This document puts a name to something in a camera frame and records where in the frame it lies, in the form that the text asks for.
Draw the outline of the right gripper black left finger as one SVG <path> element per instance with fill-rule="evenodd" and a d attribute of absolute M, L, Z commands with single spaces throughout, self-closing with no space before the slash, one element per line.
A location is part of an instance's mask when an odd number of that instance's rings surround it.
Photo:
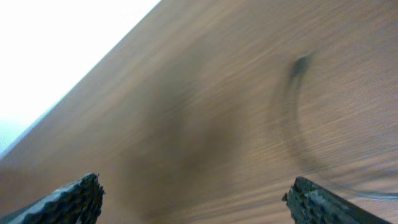
<path fill-rule="evenodd" d="M 95 224 L 101 215 L 104 188 L 87 173 L 45 197 L 1 217 L 4 224 Z"/>

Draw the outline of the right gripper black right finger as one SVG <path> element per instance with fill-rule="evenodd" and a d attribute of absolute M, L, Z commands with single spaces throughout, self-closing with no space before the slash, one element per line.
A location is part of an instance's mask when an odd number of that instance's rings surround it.
<path fill-rule="evenodd" d="M 282 201 L 295 224 L 391 224 L 304 177 L 297 177 Z"/>

